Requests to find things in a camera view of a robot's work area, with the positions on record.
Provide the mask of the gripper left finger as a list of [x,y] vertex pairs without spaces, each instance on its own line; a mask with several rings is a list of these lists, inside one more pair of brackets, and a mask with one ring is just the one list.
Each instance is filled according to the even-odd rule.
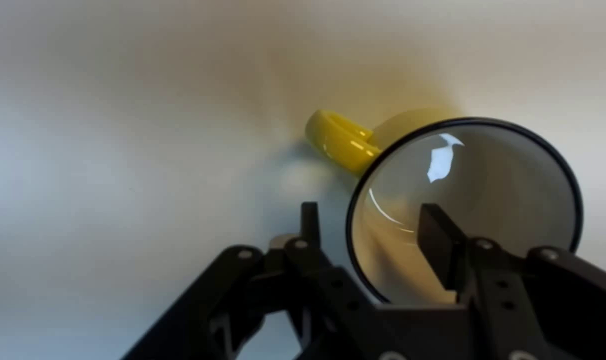
[[238,360],[271,313],[287,312],[295,360],[379,360],[376,310],[321,249],[317,204],[301,205],[300,234],[261,251],[230,246],[212,260],[121,360]]

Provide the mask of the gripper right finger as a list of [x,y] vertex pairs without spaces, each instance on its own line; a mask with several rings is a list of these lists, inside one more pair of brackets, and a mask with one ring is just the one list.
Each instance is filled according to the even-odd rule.
[[606,271],[554,246],[512,255],[465,235],[435,203],[421,206],[417,234],[486,360],[606,360]]

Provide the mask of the yellow mug with black rim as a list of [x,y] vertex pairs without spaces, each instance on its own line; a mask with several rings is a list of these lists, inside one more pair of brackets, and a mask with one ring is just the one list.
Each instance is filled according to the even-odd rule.
[[451,108],[402,112],[368,129],[316,110],[310,146],[357,178],[345,220],[358,280],[383,303],[453,303],[420,248],[422,205],[435,204],[468,237],[511,255],[552,246],[575,252],[584,227],[577,178],[535,132]]

